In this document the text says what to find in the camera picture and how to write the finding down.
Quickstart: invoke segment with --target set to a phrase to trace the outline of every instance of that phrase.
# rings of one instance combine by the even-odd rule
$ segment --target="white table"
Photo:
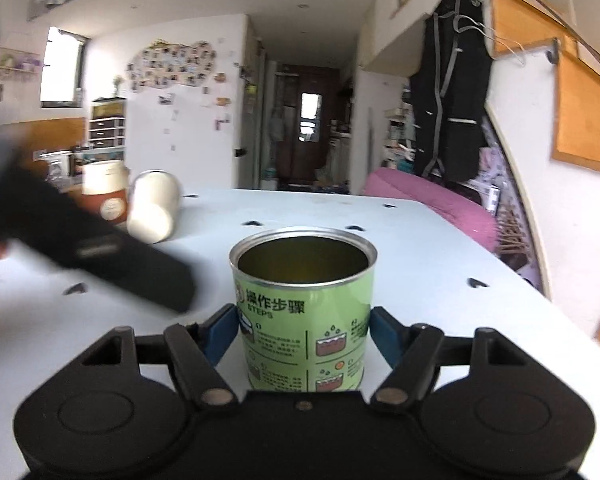
[[[263,226],[242,225],[251,220]],[[374,304],[406,325],[427,322],[448,335],[471,336],[479,326],[492,326],[587,400],[597,431],[581,473],[600,480],[600,346],[512,270],[417,202],[248,190],[184,199],[178,229],[161,248],[198,261],[205,286],[196,308],[179,318],[81,272],[58,271],[17,244],[0,262],[0,480],[26,471],[11,430],[19,403],[113,326],[131,325],[138,335],[160,333],[174,322],[204,320],[235,301],[228,253],[245,236],[291,225],[352,224],[364,228],[358,234],[378,248]],[[469,277],[489,287],[470,288]],[[78,282],[88,284],[86,294],[62,295]],[[389,372],[371,342],[365,367],[362,391],[368,397]],[[142,368],[169,381],[162,368]],[[240,341],[218,370],[244,394]],[[448,368],[441,382],[463,374],[466,367]]]

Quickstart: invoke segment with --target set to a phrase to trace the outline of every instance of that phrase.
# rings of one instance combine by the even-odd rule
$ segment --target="brown jar with white lid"
[[[82,167],[81,205],[112,224],[126,221],[128,176],[121,160],[103,160]]]

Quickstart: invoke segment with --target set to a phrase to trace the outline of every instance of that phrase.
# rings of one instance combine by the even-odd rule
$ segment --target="black garment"
[[[426,21],[420,71],[411,77],[419,176],[436,167],[451,182],[478,174],[492,59],[478,30],[458,33],[454,23],[462,30],[482,20],[482,0],[442,0]]]

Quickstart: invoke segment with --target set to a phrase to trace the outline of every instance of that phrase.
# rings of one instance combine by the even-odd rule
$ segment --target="white hanger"
[[[468,19],[470,22],[473,23],[473,25],[467,25],[465,27],[458,28],[458,22],[460,21],[461,18]],[[462,34],[466,30],[470,30],[472,28],[474,28],[475,30],[477,30],[478,32],[480,32],[480,34],[482,34],[485,38],[488,38],[491,41],[496,41],[497,43],[499,43],[501,45],[504,45],[516,57],[516,59],[520,62],[520,65],[522,65],[522,66],[526,65],[526,50],[522,46],[521,43],[517,42],[516,40],[510,40],[509,38],[503,38],[502,36],[497,36],[496,34],[494,34],[493,37],[492,36],[488,36],[487,33],[484,31],[484,29],[488,28],[489,30],[492,30],[493,32],[495,32],[495,29],[491,28],[491,27],[488,27],[484,23],[476,22],[471,16],[467,16],[465,14],[458,14],[454,18],[454,30],[458,34]],[[502,40],[512,41],[513,43],[517,43],[518,46],[520,47],[520,50],[522,51],[522,56],[520,56],[520,53],[518,53],[515,50],[513,50],[508,44],[506,44]]]

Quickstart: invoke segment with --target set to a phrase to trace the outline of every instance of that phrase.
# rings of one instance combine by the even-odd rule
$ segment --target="pink bean bag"
[[[451,222],[493,253],[498,241],[496,219],[471,200],[438,184],[403,171],[380,168],[369,175],[362,193],[415,200]]]

